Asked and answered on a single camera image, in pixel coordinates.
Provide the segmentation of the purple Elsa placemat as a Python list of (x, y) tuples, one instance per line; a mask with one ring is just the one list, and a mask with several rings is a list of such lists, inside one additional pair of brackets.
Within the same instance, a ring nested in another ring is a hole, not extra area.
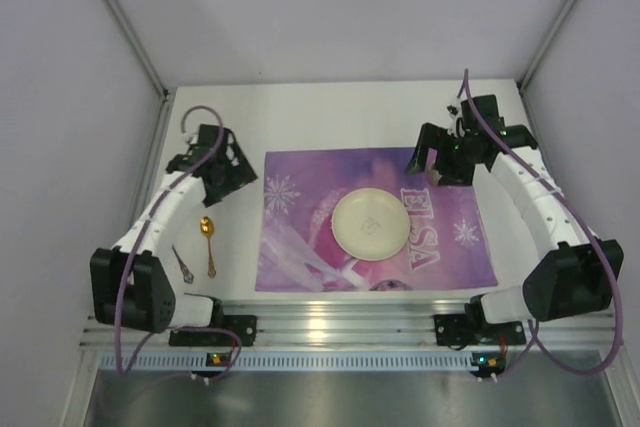
[[(498, 284), (475, 192), (408, 175), (410, 147), (271, 151), (255, 288), (271, 293), (452, 291)], [(361, 260), (336, 241), (339, 201), (361, 188), (394, 195), (409, 238), (394, 256)]]

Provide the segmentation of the cream round plate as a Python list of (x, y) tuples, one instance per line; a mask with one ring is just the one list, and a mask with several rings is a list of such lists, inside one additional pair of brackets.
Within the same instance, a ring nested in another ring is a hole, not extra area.
[(381, 189), (362, 188), (349, 192), (336, 204), (331, 229), (337, 244), (351, 257), (382, 261), (404, 248), (410, 217), (396, 196)]

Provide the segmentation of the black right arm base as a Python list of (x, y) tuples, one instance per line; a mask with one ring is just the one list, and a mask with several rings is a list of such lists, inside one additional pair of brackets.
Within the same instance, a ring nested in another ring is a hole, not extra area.
[(436, 314), (433, 316), (436, 344), (453, 350), (469, 346), (522, 346), (526, 335), (521, 322), (473, 325), (464, 314)]

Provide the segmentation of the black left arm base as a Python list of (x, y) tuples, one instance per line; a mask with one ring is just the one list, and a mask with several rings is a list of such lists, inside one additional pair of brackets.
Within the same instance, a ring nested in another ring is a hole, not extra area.
[[(227, 315), (222, 318), (220, 329), (234, 333), (243, 347), (251, 347), (257, 334), (255, 315)], [(228, 334), (219, 332), (187, 332), (185, 330), (172, 331), (168, 344), (171, 347), (231, 347), (238, 342)]]

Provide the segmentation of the gold spoon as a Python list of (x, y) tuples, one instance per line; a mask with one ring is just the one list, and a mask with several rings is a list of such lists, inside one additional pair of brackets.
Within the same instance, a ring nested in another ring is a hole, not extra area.
[(216, 271), (215, 262), (214, 262), (214, 259), (213, 259), (213, 252), (212, 252), (212, 237), (213, 237), (214, 232), (215, 232), (215, 226), (214, 226), (213, 221), (209, 217), (204, 216), (204, 217), (201, 218), (201, 220), (200, 220), (200, 231), (201, 231), (202, 235), (206, 239), (207, 256), (208, 256), (207, 275), (210, 278), (215, 278), (216, 274), (217, 274), (217, 271)]

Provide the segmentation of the small metal cup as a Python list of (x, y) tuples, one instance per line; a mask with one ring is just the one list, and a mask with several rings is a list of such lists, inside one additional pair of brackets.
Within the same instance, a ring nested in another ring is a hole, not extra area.
[(440, 185), (441, 178), (442, 178), (442, 176), (440, 175), (440, 173), (437, 170), (431, 169), (429, 171), (429, 179), (430, 179), (430, 182), (434, 186), (439, 186)]

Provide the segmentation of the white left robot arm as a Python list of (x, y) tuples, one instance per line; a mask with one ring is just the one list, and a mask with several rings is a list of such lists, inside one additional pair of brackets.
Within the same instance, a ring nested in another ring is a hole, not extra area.
[(188, 294), (172, 246), (189, 216), (221, 202), (257, 175), (233, 131), (202, 124), (184, 154), (169, 161), (143, 214), (111, 248), (90, 259), (94, 315), (101, 324), (161, 333), (211, 327), (220, 301)]

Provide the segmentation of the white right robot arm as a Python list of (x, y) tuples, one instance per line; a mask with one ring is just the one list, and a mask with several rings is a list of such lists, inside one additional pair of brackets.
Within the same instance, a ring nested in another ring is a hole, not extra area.
[(521, 284), (473, 297), (465, 306), (470, 321), (487, 327), (619, 309), (623, 250), (579, 224), (529, 128), (507, 125), (493, 95), (447, 110), (450, 127), (422, 125), (406, 173), (427, 172), (438, 187), (469, 187), (476, 167), (485, 166), (511, 198), (539, 257)]

